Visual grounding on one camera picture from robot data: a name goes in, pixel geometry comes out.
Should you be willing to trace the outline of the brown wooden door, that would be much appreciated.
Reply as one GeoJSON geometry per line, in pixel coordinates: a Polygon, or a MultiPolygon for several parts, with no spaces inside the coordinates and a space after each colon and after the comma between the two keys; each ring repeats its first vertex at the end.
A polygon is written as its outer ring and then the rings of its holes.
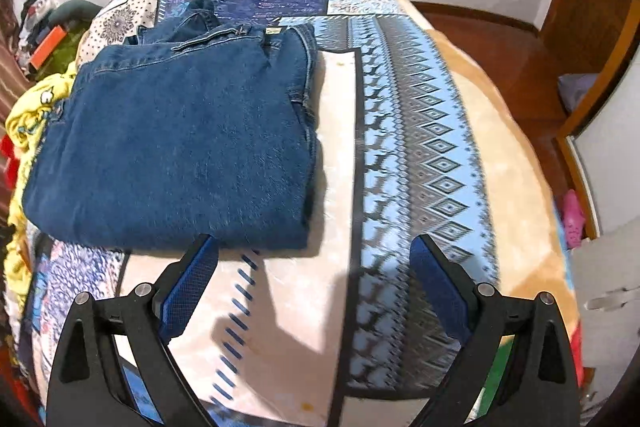
{"type": "Polygon", "coordinates": [[[600,72],[613,52],[631,0],[551,0],[539,38],[563,74],[600,72]]]}

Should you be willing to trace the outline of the green patterned bag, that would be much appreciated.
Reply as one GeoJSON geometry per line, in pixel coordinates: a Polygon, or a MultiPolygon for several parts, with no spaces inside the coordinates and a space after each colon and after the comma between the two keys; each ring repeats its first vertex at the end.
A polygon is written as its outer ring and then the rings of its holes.
{"type": "Polygon", "coordinates": [[[47,61],[42,64],[40,69],[32,69],[28,63],[29,78],[32,81],[40,81],[49,75],[65,72],[68,64],[75,60],[81,37],[89,29],[89,26],[88,22],[76,22],[68,26],[62,26],[67,32],[66,37],[48,57],[47,61]]]}

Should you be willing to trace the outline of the blue denim jacket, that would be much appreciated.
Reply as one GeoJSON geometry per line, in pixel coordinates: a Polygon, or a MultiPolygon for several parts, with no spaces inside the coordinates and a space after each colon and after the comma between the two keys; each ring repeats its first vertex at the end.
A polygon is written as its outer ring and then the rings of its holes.
{"type": "Polygon", "coordinates": [[[53,109],[27,219],[91,247],[304,248],[317,55],[310,25],[224,23],[210,0],[106,46],[53,109]]]}

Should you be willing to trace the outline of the patchwork blue bedspread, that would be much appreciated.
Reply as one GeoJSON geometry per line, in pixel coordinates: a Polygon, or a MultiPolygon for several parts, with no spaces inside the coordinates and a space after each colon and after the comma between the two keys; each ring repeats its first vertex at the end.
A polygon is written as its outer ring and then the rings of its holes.
{"type": "MultiPolygon", "coordinates": [[[[195,0],[112,0],[77,74],[195,0]]],[[[307,24],[317,150],[307,245],[218,245],[168,350],[211,426],[575,426],[575,291],[550,188],[498,89],[406,0],[210,0],[218,20],[307,24]]],[[[47,423],[75,298],[125,297],[180,249],[35,251],[20,355],[47,423]]]]}

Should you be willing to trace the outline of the yellow fleece blanket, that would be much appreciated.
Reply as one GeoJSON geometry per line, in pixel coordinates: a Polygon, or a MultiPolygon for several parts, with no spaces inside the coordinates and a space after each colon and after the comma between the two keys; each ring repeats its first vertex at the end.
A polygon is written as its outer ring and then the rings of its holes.
{"type": "Polygon", "coordinates": [[[17,150],[20,165],[9,205],[8,225],[14,226],[14,233],[6,246],[3,269],[6,290],[20,309],[24,308],[32,280],[32,262],[28,260],[26,247],[27,218],[23,209],[23,195],[47,120],[55,104],[70,96],[76,76],[76,63],[70,62],[62,74],[53,74],[40,80],[17,99],[4,125],[6,135],[17,150]]]}

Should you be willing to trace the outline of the red plush toy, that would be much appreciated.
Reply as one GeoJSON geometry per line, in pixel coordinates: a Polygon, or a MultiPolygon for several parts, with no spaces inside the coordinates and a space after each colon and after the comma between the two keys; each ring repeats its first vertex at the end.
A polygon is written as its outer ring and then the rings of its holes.
{"type": "Polygon", "coordinates": [[[1,138],[1,156],[4,161],[2,167],[4,183],[9,190],[13,191],[21,161],[16,157],[14,144],[6,134],[1,138]]]}

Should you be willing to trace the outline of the pile of clothes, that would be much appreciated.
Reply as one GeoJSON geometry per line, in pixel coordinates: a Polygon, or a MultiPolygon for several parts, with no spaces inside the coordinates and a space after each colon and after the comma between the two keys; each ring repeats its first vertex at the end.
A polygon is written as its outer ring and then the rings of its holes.
{"type": "Polygon", "coordinates": [[[68,0],[61,4],[54,0],[26,0],[21,10],[21,26],[15,52],[17,63],[22,69],[28,69],[36,47],[54,26],[90,23],[101,10],[101,5],[88,0],[68,0]]]}

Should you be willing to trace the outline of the wooden wardrobe with sliding door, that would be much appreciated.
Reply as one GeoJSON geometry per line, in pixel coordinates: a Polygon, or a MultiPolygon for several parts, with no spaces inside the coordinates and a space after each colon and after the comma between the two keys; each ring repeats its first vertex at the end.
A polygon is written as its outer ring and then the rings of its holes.
{"type": "Polygon", "coordinates": [[[586,213],[587,237],[572,252],[572,272],[582,320],[582,407],[594,413],[639,348],[638,0],[558,143],[586,213]]]}

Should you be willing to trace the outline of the striped red curtain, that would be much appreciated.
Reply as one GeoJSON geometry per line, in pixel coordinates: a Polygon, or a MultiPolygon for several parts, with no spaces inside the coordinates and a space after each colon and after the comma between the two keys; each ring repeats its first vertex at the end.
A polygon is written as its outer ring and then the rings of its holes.
{"type": "Polygon", "coordinates": [[[4,124],[14,103],[32,87],[32,84],[25,77],[14,56],[17,49],[18,21],[13,11],[13,0],[0,1],[0,105],[1,124],[4,124]]]}

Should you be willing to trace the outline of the orange box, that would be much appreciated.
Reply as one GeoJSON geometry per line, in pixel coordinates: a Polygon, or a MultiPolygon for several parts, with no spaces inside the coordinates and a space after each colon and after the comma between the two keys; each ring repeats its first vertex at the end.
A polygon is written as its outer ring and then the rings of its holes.
{"type": "Polygon", "coordinates": [[[48,57],[58,47],[66,35],[67,32],[62,26],[58,25],[53,27],[40,42],[40,45],[36,47],[35,52],[29,60],[29,67],[35,70],[40,69],[42,64],[47,61],[48,57]]]}

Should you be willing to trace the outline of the pink slipper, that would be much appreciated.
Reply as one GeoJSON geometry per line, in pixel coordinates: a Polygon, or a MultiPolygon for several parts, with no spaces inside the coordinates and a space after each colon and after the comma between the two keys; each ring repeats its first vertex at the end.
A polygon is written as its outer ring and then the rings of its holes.
{"type": "Polygon", "coordinates": [[[570,249],[579,247],[585,231],[586,218],[574,190],[568,190],[564,195],[562,222],[567,247],[570,249]]]}

